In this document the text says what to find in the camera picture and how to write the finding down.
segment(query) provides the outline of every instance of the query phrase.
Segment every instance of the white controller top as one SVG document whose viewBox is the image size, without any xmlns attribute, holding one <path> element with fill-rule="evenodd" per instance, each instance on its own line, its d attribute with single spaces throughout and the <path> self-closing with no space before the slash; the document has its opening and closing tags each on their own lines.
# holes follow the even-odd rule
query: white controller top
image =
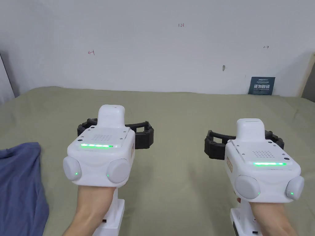
<svg viewBox="0 0 315 236">
<path fill-rule="evenodd" d="M 225 149 L 225 167 L 235 193 L 250 202 L 297 200 L 304 187 L 301 168 L 271 140 L 259 119 L 239 119 L 236 139 Z"/>
<path fill-rule="evenodd" d="M 135 157 L 135 132 L 125 126 L 125 109 L 103 105 L 98 123 L 68 146 L 65 174 L 77 185 L 121 187 Z"/>
</svg>

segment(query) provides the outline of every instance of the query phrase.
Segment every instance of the blue shirt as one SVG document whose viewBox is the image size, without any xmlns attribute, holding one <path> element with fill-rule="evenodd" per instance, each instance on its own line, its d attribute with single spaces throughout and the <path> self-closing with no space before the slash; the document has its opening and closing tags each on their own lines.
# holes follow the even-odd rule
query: blue shirt
<svg viewBox="0 0 315 236">
<path fill-rule="evenodd" d="M 0 150 L 0 235 L 42 236 L 49 214 L 38 143 Z"/>
</svg>

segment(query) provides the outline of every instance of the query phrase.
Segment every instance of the bed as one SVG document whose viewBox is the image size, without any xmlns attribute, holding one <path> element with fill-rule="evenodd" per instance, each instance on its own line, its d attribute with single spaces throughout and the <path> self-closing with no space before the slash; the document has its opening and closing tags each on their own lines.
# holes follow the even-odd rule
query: bed
<svg viewBox="0 0 315 236">
<path fill-rule="evenodd" d="M 302 168 L 304 192 L 287 204 L 300 236 L 315 235 L 315 103 L 304 98 L 195 93 L 119 92 L 42 87 L 0 106 L 0 149 L 39 142 L 42 182 L 50 214 L 44 236 L 60 236 L 76 209 L 77 186 L 62 160 L 77 126 L 96 118 L 103 104 L 126 109 L 125 122 L 149 121 L 154 144 L 137 150 L 120 235 L 234 235 L 230 208 L 238 205 L 223 161 L 204 153 L 209 129 L 236 134 L 239 118 L 260 118 L 283 138 Z"/>
</svg>

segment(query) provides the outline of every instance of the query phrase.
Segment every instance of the round gray button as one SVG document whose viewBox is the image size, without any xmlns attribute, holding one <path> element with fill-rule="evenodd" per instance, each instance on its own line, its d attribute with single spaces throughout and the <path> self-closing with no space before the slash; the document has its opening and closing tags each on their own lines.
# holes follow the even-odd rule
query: round gray button
<svg viewBox="0 0 315 236">
<path fill-rule="evenodd" d="M 130 165 L 126 159 L 112 161 L 107 167 L 107 178 L 113 183 L 121 183 L 130 173 Z"/>
<path fill-rule="evenodd" d="M 235 188 L 238 193 L 246 199 L 254 199 L 260 193 L 260 186 L 252 177 L 239 175 L 235 180 Z"/>
<path fill-rule="evenodd" d="M 298 200 L 304 188 L 304 178 L 302 176 L 291 179 L 288 183 L 286 194 L 288 198 Z"/>
<path fill-rule="evenodd" d="M 67 178 L 71 181 L 81 178 L 81 166 L 73 157 L 67 156 L 63 159 L 63 170 L 65 171 Z"/>
</svg>

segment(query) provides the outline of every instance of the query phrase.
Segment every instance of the green led light bar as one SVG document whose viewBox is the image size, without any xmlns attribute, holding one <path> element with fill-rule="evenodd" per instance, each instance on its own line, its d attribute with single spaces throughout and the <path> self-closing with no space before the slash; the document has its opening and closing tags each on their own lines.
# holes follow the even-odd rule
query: green led light bar
<svg viewBox="0 0 315 236">
<path fill-rule="evenodd" d="M 284 162 L 254 162 L 256 166 L 285 166 L 287 163 Z"/>
<path fill-rule="evenodd" d="M 82 147 L 93 147 L 93 148 L 112 148 L 112 147 L 114 147 L 112 145 L 86 144 L 86 143 L 82 143 L 81 146 Z"/>
</svg>

